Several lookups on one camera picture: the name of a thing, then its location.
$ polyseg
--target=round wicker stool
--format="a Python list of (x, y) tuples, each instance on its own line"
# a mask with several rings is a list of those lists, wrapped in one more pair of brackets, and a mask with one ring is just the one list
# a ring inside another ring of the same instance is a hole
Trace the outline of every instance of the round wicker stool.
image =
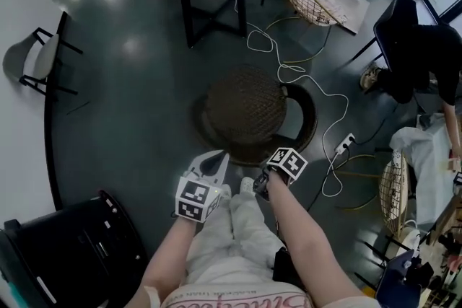
[[(297, 138), (277, 131), (287, 113), (287, 99), (302, 109)], [(280, 84), (253, 66), (240, 66), (213, 84), (193, 104), (192, 121), (199, 138), (212, 149), (224, 149), (233, 163), (259, 166), (282, 146), (302, 151), (318, 123), (310, 94), (295, 84)]]

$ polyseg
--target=electrical outlet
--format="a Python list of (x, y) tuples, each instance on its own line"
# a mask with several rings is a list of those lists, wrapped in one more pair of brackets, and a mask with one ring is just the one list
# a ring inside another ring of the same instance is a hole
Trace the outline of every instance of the electrical outlet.
[(335, 152), (340, 155), (342, 154), (347, 148), (344, 146), (349, 146), (354, 140), (354, 135), (352, 133), (349, 133), (346, 135), (346, 138), (343, 139), (343, 141), (335, 148)]

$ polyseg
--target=white cable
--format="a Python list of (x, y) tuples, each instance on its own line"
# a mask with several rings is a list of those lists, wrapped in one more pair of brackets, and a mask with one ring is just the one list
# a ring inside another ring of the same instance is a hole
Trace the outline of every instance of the white cable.
[(404, 222), (404, 224), (408, 224), (410, 222), (412, 222), (415, 225), (416, 229), (417, 229), (417, 222), (414, 219), (408, 219), (406, 222)]
[[(237, 0), (235, 0), (235, 4), (234, 4), (234, 10), (235, 12), (237, 13)], [(255, 28), (255, 30), (252, 30), (249, 32), (248, 36), (247, 36), (247, 48), (249, 48), (250, 50), (254, 50), (254, 51), (258, 51), (258, 52), (261, 52), (261, 53), (271, 53), (273, 51), (273, 49), (276, 48), (276, 56), (277, 56), (277, 62), (279, 64), (279, 67), (277, 69), (277, 78), (279, 80), (279, 82), (281, 82), (282, 84), (292, 84), (300, 79), (302, 79), (303, 77), (307, 77), (309, 78), (311, 81), (314, 82), (314, 84), (317, 86), (317, 88), (326, 96), (326, 97), (344, 97), (345, 100), (346, 100), (346, 107), (345, 107), (345, 111), (344, 111), (344, 114), (342, 115), (341, 118), (339, 118), (338, 120), (336, 120), (334, 123), (332, 123), (329, 127), (327, 127), (327, 129), (324, 131), (324, 134), (323, 134), (323, 137), (321, 138), (321, 143), (322, 143), (322, 146), (323, 146), (323, 151), (324, 151), (324, 155), (326, 156), (328, 162), (329, 162), (329, 168), (327, 169), (327, 173), (326, 173), (326, 178), (324, 179), (323, 181), (323, 187), (322, 187), (322, 193), (325, 197), (327, 198), (333, 198), (335, 196), (337, 196), (338, 194), (341, 193), (341, 191), (343, 190), (344, 188), (344, 185), (341, 183), (340, 179), (337, 177), (336, 173), (335, 173), (335, 170), (334, 170), (334, 162), (335, 160), (337, 159), (337, 156), (339, 155), (338, 153), (335, 155), (334, 159), (331, 160), (329, 158), (329, 156), (327, 155), (327, 152), (326, 152), (326, 146), (324, 145), (324, 138), (326, 137), (326, 134), (329, 132), (329, 130), (331, 128), (333, 128), (337, 123), (339, 123), (341, 120), (343, 120), (345, 118), (345, 116), (347, 115), (347, 111), (348, 111), (348, 106), (349, 106), (349, 100), (348, 100), (348, 97), (346, 95), (343, 95), (343, 94), (327, 94), (326, 92), (324, 92), (324, 90), (321, 88), (321, 86), (319, 86), (319, 84), (317, 83), (316, 80), (314, 80), (313, 77), (311, 77), (309, 74), (305, 74), (306, 70), (303, 68), (303, 67), (300, 67), (300, 66), (289, 66), (285, 63), (281, 63), (281, 59), (279, 57), (279, 48), (278, 48), (278, 45), (277, 45), (277, 42), (275, 41), (275, 39), (273, 39), (270, 35), (268, 35), (266, 32), (264, 32), (260, 27), (257, 27), (255, 25), (252, 25), (251, 23), (247, 22), (247, 25), (249, 26), (252, 26)], [(250, 41), (250, 36), (254, 33), (254, 32), (257, 32), (259, 34), (261, 34), (262, 36), (264, 36), (265, 38), (267, 38), (270, 42), (271, 42), (271, 48), (269, 50), (261, 50), (261, 49), (255, 49), (255, 48), (252, 48), (250, 45), (249, 45), (249, 41)], [(296, 79), (293, 79), (292, 81), (282, 81), (280, 75), (279, 75), (279, 72), (281, 71), (281, 69), (289, 69), (291, 71), (294, 71), (294, 72), (298, 72), (299, 74), (303, 74), (301, 76), (298, 76)], [(333, 195), (328, 195), (324, 192), (324, 185), (326, 184), (326, 181), (327, 181), (327, 178), (328, 178), (328, 174), (329, 174), (329, 171), (332, 169), (332, 173), (334, 174), (334, 177), (336, 178), (336, 180), (339, 182), (340, 184), (340, 190), (333, 194)]]

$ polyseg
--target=white chair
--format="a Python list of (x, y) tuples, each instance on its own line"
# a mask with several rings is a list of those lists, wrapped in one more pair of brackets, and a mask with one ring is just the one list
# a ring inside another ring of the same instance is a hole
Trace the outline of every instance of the white chair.
[[(38, 35), (39, 32), (48, 36), (50, 39), (45, 43)], [(42, 44), (43, 47), (40, 49), (40, 52), (35, 60), (34, 69), (30, 76), (24, 73), (24, 66), (27, 54), (37, 41)], [(53, 69), (54, 61), (56, 60), (58, 63), (61, 63), (56, 57), (59, 44), (62, 44), (79, 54), (83, 54), (83, 51), (80, 49), (61, 40), (59, 35), (52, 35), (44, 29), (38, 28), (23, 41), (14, 44), (8, 49), (3, 59), (4, 73), (10, 79), (25, 86), (32, 87), (35, 91), (45, 95), (45, 92), (38, 88), (38, 84), (48, 86), (49, 84), (46, 79)], [(57, 85), (53, 85), (51, 87), (69, 94), (77, 95), (77, 92), (74, 90), (66, 89)]]

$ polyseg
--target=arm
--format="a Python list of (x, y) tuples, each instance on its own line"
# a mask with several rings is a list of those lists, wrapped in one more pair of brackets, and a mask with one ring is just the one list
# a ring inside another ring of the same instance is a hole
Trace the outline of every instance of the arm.
[(178, 218), (152, 257), (140, 287), (126, 308), (149, 308), (145, 286), (156, 288), (161, 302), (177, 289), (185, 275), (186, 258), (196, 233), (196, 222)]
[(453, 156), (462, 158), (456, 109), (453, 105), (449, 105), (447, 102), (443, 101), (443, 113), (445, 114), (446, 128), (448, 130), (449, 140), (453, 147)]
[(315, 305), (363, 296), (336, 261), (323, 230), (273, 171), (267, 189), (292, 262)]

